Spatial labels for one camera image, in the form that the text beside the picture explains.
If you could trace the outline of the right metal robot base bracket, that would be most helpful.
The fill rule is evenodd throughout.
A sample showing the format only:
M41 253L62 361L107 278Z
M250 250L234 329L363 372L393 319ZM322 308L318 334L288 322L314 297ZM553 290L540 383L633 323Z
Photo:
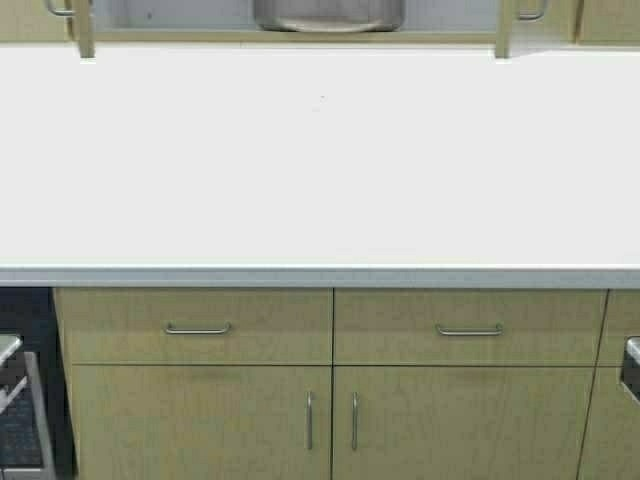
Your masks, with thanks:
M620 374L622 385L636 401L640 399L639 374L639 337L636 336L630 337L625 343Z

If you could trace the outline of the left metal robot base bracket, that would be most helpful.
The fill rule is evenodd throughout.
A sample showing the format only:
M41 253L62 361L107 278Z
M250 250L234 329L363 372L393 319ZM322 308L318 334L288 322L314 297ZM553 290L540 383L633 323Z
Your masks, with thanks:
M1 336L1 413L4 413L28 384L22 340L15 335Z

